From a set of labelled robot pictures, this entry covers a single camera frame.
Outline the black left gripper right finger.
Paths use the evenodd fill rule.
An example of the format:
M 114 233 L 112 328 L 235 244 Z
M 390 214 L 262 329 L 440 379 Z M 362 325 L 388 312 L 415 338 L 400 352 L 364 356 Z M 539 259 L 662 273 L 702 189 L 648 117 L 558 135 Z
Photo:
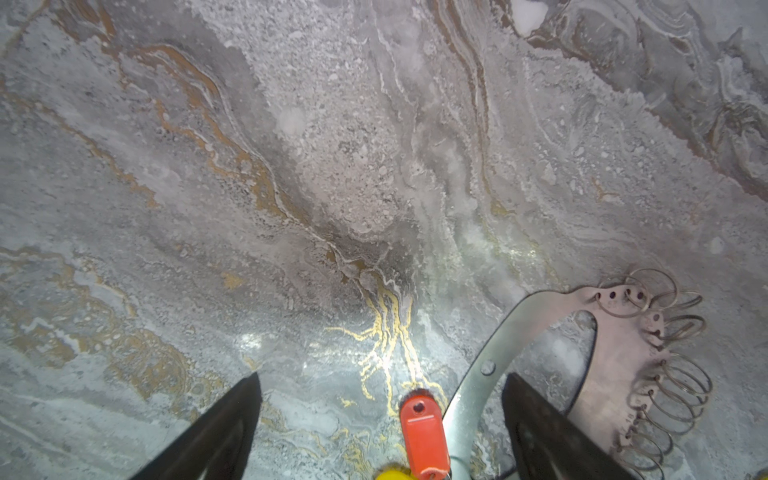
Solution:
M 506 378 L 502 406 L 521 479 L 632 477 L 516 373 Z

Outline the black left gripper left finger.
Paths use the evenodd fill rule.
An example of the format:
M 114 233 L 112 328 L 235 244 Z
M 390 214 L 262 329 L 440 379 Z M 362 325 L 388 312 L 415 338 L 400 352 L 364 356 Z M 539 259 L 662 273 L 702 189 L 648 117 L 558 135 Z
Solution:
M 263 402 L 257 373 L 242 379 L 135 479 L 241 479 Z

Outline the yellow key tag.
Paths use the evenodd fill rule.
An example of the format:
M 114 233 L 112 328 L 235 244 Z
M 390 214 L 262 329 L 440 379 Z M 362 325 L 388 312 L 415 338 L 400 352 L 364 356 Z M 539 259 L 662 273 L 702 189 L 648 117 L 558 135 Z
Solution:
M 374 477 L 375 480 L 415 480 L 415 477 L 399 465 L 385 466 Z

